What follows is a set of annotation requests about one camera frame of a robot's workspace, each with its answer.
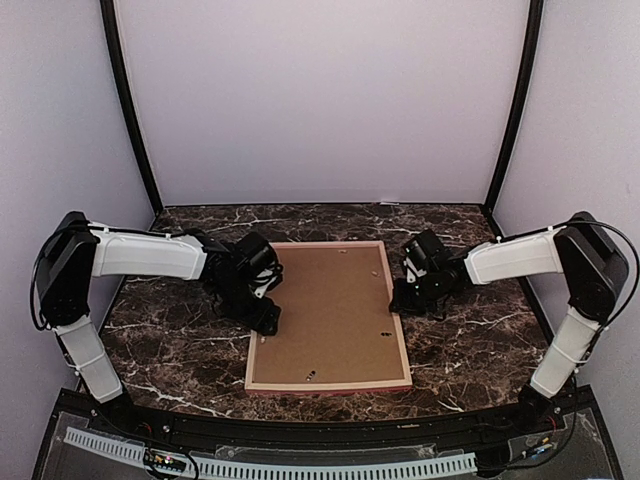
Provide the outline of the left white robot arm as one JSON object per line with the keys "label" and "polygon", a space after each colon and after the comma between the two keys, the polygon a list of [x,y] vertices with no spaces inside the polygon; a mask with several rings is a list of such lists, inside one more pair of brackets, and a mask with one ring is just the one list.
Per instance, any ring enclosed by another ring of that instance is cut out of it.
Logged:
{"label": "left white robot arm", "polygon": [[237,242],[218,241],[197,229],[154,233],[90,222],[67,213],[34,261],[29,310],[39,331],[54,332],[70,367],[101,417],[120,436],[141,427],[91,319],[89,290],[103,276],[168,277],[195,281],[211,292],[222,315],[262,336],[278,330],[281,309],[268,298],[284,268],[271,244],[251,232]]}

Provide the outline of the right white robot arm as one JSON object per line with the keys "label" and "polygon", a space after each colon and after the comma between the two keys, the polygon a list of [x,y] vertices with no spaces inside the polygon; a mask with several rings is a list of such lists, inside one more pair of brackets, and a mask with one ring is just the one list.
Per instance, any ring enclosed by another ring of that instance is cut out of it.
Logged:
{"label": "right white robot arm", "polygon": [[630,302],[620,296],[627,280],[639,278],[639,258],[627,258],[617,246],[614,240],[622,235],[586,211],[556,225],[457,252],[427,229],[403,247],[403,275],[393,282],[389,310],[442,320],[446,300],[471,286],[563,275],[569,291],[567,313],[510,413],[511,426],[530,434],[547,420],[556,395]]}

